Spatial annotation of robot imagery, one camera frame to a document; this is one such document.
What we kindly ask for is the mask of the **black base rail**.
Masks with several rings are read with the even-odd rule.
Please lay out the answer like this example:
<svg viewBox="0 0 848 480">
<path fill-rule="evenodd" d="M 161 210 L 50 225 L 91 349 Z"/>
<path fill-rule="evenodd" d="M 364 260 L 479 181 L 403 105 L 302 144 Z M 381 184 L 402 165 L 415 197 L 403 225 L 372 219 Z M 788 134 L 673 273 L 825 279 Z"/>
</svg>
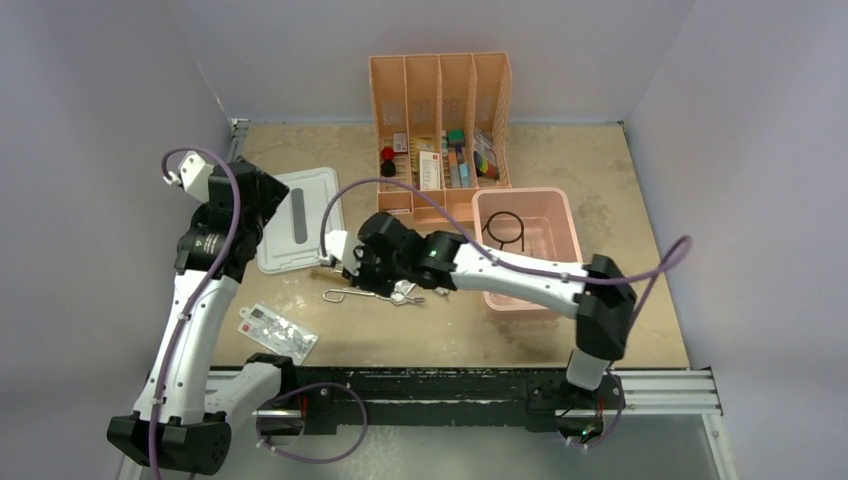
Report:
<svg viewBox="0 0 848 480">
<path fill-rule="evenodd" d="M 290 399 L 266 402 L 255 417 L 268 434 L 284 420 L 307 435 L 347 425 L 520 427 L 591 443 L 617 424 L 625 407 L 618 377 L 594 391 L 566 381 L 564 368 L 297 367 L 285 375 Z"/>
</svg>

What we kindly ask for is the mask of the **green cube block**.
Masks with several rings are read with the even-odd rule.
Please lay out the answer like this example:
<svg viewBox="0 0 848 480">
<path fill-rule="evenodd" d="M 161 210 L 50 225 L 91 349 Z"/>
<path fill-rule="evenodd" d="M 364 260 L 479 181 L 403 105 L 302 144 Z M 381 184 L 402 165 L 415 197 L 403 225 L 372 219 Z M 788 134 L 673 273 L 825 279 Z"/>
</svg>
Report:
<svg viewBox="0 0 848 480">
<path fill-rule="evenodd" d="M 462 129 L 448 130 L 446 139 L 451 148 L 463 147 L 466 144 L 465 132 Z"/>
</svg>

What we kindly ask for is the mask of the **white foil sachet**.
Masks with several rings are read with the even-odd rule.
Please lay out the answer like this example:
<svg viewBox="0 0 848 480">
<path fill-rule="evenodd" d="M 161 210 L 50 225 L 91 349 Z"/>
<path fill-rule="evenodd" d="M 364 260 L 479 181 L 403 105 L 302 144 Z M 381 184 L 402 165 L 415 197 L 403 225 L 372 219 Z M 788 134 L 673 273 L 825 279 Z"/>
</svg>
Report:
<svg viewBox="0 0 848 480">
<path fill-rule="evenodd" d="M 416 285 L 408 280 L 400 280 L 395 284 L 391 298 L 395 300 L 404 300 L 409 297 L 409 294 L 415 287 Z"/>
</svg>

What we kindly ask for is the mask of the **aluminium frame rail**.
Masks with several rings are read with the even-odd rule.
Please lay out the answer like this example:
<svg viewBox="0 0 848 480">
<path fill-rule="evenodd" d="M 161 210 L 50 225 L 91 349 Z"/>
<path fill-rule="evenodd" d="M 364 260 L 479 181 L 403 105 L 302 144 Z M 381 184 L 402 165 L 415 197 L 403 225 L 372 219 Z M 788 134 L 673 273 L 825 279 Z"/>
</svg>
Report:
<svg viewBox="0 0 848 480">
<path fill-rule="evenodd" d="M 713 415 L 723 409 L 711 370 L 616 370 L 628 415 Z"/>
</svg>

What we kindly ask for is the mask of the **colourful item packet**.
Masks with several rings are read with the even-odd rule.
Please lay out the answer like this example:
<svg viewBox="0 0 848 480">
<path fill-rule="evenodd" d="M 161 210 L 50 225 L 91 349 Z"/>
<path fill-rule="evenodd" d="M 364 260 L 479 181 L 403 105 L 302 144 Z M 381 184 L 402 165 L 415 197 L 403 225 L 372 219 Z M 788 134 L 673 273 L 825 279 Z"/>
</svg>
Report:
<svg viewBox="0 0 848 480">
<path fill-rule="evenodd" d="M 478 177 L 497 181 L 500 179 L 494 140 L 479 127 L 474 130 L 473 159 Z"/>
</svg>

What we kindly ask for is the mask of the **plastic packet with red label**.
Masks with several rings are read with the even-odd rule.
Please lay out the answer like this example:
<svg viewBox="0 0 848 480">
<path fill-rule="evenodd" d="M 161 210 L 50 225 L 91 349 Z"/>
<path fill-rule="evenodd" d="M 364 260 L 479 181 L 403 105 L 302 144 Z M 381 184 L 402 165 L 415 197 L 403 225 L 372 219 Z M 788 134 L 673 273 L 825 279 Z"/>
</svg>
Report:
<svg viewBox="0 0 848 480">
<path fill-rule="evenodd" d="M 301 366 L 319 341 L 319 335 L 269 307 L 256 303 L 239 310 L 238 331 L 272 353 L 289 357 Z"/>
</svg>

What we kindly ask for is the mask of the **white plastic bin lid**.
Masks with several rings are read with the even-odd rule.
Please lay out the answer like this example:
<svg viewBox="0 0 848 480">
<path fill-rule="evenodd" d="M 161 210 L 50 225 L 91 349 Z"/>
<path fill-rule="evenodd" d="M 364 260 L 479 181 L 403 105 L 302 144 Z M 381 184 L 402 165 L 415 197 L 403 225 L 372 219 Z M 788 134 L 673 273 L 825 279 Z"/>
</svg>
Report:
<svg viewBox="0 0 848 480">
<path fill-rule="evenodd" d="M 278 275 L 319 264 L 320 225 L 339 190 L 334 169 L 319 167 L 277 174 L 290 192 L 264 228 L 256 256 L 258 269 Z"/>
</svg>

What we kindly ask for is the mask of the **orange plastic file organizer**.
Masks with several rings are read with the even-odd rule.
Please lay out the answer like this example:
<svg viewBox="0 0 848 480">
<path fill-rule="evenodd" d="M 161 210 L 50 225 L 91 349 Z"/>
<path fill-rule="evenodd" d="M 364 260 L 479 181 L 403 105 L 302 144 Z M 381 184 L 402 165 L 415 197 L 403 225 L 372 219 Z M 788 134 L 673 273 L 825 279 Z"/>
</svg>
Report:
<svg viewBox="0 0 848 480">
<path fill-rule="evenodd" d="M 506 189 L 506 127 L 512 69 L 505 52 L 372 56 L 369 86 L 376 128 L 379 210 L 413 227 L 446 229 L 444 208 L 460 223 L 474 223 L 472 198 L 482 189 Z M 478 177 L 474 130 L 494 140 L 500 179 Z M 462 129 L 466 144 L 451 148 L 447 131 Z M 380 175 L 380 151 L 392 147 L 397 174 Z M 441 157 L 440 190 L 419 189 L 419 152 Z"/>
</svg>

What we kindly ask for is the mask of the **pink plastic bin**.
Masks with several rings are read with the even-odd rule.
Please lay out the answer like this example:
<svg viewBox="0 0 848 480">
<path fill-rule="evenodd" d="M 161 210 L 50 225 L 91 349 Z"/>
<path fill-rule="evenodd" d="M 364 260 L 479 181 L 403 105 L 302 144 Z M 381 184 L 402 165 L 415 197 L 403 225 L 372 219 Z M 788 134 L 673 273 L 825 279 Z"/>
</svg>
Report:
<svg viewBox="0 0 848 480">
<path fill-rule="evenodd" d="M 504 252 L 544 260 L 540 268 L 555 271 L 567 264 L 576 267 L 570 271 L 583 275 L 581 252 L 570 205 L 565 193 L 554 187 L 482 189 L 472 198 L 475 215 L 476 240 L 491 249 L 499 250 L 496 244 L 482 233 L 486 219 L 494 212 L 508 210 L 519 215 L 526 226 L 526 249 L 508 245 Z"/>
</svg>

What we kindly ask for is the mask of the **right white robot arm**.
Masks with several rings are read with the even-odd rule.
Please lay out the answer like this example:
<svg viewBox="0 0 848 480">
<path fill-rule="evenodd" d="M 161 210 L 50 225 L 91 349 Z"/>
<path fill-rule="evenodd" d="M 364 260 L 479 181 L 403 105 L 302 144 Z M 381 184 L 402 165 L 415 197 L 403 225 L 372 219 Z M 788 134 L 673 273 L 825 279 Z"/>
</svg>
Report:
<svg viewBox="0 0 848 480">
<path fill-rule="evenodd" d="M 561 381 L 564 399 L 584 407 L 596 399 L 607 368 L 623 358 L 637 295 L 616 263 L 548 261 L 485 247 L 447 231 L 421 235 L 378 212 L 358 232 L 324 234 L 322 257 L 350 283 L 387 295 L 397 282 L 422 289 L 499 294 L 541 306 L 575 322 L 575 348 Z"/>
</svg>

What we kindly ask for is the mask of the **metal crucible tongs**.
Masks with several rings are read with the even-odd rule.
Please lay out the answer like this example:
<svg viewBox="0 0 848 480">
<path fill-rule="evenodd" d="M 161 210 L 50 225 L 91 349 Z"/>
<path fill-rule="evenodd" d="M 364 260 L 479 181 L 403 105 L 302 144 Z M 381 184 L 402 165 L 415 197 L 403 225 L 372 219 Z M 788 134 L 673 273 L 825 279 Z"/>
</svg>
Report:
<svg viewBox="0 0 848 480">
<path fill-rule="evenodd" d="M 338 303 L 342 303 L 345 300 L 345 298 L 348 297 L 348 296 L 369 297 L 369 298 L 375 298 L 375 299 L 378 299 L 378 300 L 382 300 L 382 301 L 391 303 L 394 306 L 418 305 L 418 304 L 423 304 L 426 301 L 426 299 L 423 298 L 423 297 L 415 296 L 413 294 L 414 290 L 409 294 L 408 298 L 406 298 L 404 300 L 395 300 L 395 299 L 391 298 L 391 294 L 392 294 L 393 290 L 388 295 L 380 295 L 380 294 L 377 294 L 377 293 L 374 293 L 374 292 L 357 290 L 357 289 L 353 289 L 353 288 L 327 289 L 327 290 L 324 291 L 322 298 L 326 302 L 338 304 Z"/>
</svg>

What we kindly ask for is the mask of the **red and black bottle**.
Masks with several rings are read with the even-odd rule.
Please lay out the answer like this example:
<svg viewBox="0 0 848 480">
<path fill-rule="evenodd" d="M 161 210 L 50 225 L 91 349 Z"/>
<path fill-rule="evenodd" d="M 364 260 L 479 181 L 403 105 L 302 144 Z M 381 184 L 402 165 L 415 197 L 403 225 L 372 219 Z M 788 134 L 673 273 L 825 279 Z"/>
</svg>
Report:
<svg viewBox="0 0 848 480">
<path fill-rule="evenodd" d="M 395 152 L 392 147 L 383 147 L 380 151 L 380 175 L 391 178 L 397 174 L 394 162 Z"/>
</svg>

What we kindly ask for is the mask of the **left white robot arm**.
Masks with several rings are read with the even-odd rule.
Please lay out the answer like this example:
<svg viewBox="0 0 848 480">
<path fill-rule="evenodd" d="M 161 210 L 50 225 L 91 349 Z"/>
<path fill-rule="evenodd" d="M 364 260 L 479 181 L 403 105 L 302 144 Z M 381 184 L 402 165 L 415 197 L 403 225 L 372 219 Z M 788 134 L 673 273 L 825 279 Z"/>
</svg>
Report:
<svg viewBox="0 0 848 480">
<path fill-rule="evenodd" d="M 256 353 L 232 384 L 212 395 L 207 380 L 222 322 L 255 257 L 262 232 L 289 189 L 244 157 L 184 183 L 202 204 L 177 244 L 174 295 L 153 369 L 132 412 L 113 417 L 108 441 L 136 464 L 211 476 L 228 456 L 232 433 L 267 402 L 284 409 L 297 399 L 291 358 Z"/>
</svg>

